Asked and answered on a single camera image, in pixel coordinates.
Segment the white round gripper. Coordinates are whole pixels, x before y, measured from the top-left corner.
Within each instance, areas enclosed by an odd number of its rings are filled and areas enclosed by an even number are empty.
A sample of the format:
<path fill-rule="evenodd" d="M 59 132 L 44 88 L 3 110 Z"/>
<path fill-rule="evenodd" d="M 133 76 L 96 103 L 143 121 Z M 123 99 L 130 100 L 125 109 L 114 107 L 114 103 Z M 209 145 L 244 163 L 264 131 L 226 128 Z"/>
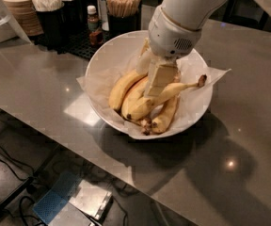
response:
<path fill-rule="evenodd" d="M 178 73 L 176 59 L 191 53 L 201 37 L 201 31 L 191 31 L 173 23 L 160 6 L 149 23 L 148 37 L 140 51 L 136 71 L 148 73 L 145 97 L 157 97 Z M 163 57 L 154 59 L 155 55 Z"/>

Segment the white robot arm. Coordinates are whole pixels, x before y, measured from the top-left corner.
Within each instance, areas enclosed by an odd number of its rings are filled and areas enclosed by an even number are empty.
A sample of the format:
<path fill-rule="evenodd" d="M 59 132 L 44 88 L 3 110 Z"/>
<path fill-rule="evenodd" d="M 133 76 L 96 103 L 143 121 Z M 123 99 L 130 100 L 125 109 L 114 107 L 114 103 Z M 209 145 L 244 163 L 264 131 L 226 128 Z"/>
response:
<path fill-rule="evenodd" d="M 212 13 L 227 0 L 163 0 L 151 17 L 151 53 L 160 57 L 188 55 Z M 271 0 L 254 0 L 271 17 Z"/>

